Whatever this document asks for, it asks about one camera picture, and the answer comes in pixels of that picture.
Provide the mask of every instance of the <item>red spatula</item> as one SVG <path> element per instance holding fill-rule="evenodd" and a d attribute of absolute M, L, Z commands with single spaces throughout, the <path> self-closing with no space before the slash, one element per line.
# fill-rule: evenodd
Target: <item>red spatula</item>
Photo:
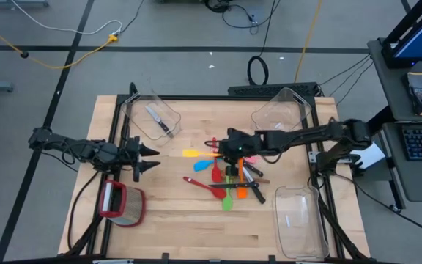
<path fill-rule="evenodd" d="M 216 148 L 216 138 L 215 137 L 212 138 L 212 146 L 213 146 L 213 148 Z M 218 159 L 217 158 L 214 158 L 214 167 L 212 168 L 211 179 L 214 183 L 220 183 L 220 182 L 223 181 L 223 178 L 221 177 L 221 171 L 219 170 L 219 167 L 218 167 Z"/>
<path fill-rule="evenodd" d="M 200 186 L 200 187 L 202 187 L 202 188 L 205 188 L 205 189 L 207 189 L 207 190 L 209 190 L 209 191 L 211 191 L 212 192 L 212 194 L 216 197 L 216 198 L 218 198 L 218 199 L 224 199 L 224 198 L 226 198 L 226 190 L 224 190 L 223 188 L 213 188 L 213 187 L 209 187 L 209 186 L 206 186 L 206 185 L 204 185 L 204 184 L 202 184 L 202 183 L 200 183 L 200 182 L 198 182 L 198 181 L 196 181 L 196 180 L 194 180 L 194 179 L 192 179 L 192 178 L 190 178 L 190 177 L 184 177 L 183 178 L 183 180 L 185 180 L 185 181 L 188 181 L 189 183 L 191 183 L 191 184 L 194 184 L 194 185 L 196 185 L 196 186 Z"/>

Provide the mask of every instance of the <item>knife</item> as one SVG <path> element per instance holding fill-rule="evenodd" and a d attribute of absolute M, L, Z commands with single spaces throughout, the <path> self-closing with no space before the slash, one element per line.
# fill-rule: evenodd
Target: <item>knife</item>
<path fill-rule="evenodd" d="M 145 108 L 146 108 L 147 112 L 151 115 L 151 117 L 154 119 L 154 121 L 156 121 L 159 124 L 160 128 L 162 128 L 162 130 L 167 133 L 167 136 L 169 136 L 170 138 L 173 138 L 174 134 L 170 131 L 170 129 L 167 127 L 167 125 L 162 122 L 158 113 L 156 113 L 149 106 L 145 106 Z"/>
<path fill-rule="evenodd" d="M 243 162 L 243 166 L 249 170 L 251 170 L 252 172 L 257 173 L 258 176 L 263 177 L 263 172 L 261 172 L 260 170 L 258 170 L 257 168 L 255 168 L 254 166 L 250 165 L 248 162 L 244 161 Z"/>
<path fill-rule="evenodd" d="M 256 182 L 251 183 L 227 183 L 227 184 L 210 184 L 210 187 L 214 188 L 237 188 L 237 187 L 245 187 L 245 188 L 252 188 L 260 186 Z"/>
<path fill-rule="evenodd" d="M 243 168 L 243 174 L 245 175 L 245 178 L 247 178 L 247 181 L 249 183 L 255 183 L 255 180 L 250 176 L 250 172 L 248 172 L 248 170 L 246 168 Z M 266 199 L 263 197 L 263 194 L 258 189 L 258 186 L 252 186 L 252 191 L 255 193 L 256 198 L 263 205 L 264 202 L 266 202 Z"/>

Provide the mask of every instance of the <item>yellow spatula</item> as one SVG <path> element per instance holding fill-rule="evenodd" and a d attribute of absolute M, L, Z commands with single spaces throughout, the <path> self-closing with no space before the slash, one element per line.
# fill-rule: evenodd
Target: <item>yellow spatula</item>
<path fill-rule="evenodd" d="M 198 150 L 183 150 L 182 155 L 186 158 L 198 158 L 200 155 L 205 155 L 208 157 L 219 157 L 219 153 L 202 153 Z"/>

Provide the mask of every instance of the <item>green spatula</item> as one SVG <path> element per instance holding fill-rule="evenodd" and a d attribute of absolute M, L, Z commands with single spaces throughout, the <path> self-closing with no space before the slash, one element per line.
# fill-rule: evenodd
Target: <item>green spatula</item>
<path fill-rule="evenodd" d="M 226 183 L 230 183 L 229 176 L 226 175 Z M 226 188 L 226 198 L 223 199 L 223 210 L 231 210 L 232 209 L 232 197 L 231 197 L 231 189 Z"/>

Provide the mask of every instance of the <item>clear plastic bin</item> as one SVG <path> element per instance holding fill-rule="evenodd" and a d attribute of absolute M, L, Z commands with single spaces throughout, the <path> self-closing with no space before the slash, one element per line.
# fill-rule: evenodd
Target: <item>clear plastic bin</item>
<path fill-rule="evenodd" d="M 323 260 L 328 256 L 318 199 L 319 192 L 314 187 L 276 189 L 276 226 L 281 250 L 286 257 Z"/>
<path fill-rule="evenodd" d="M 180 132 L 182 117 L 156 94 L 141 95 L 137 92 L 122 104 L 122 111 L 158 146 Z"/>
<path fill-rule="evenodd" d="M 292 131 L 311 113 L 311 106 L 290 88 L 252 114 L 252 129 Z"/>

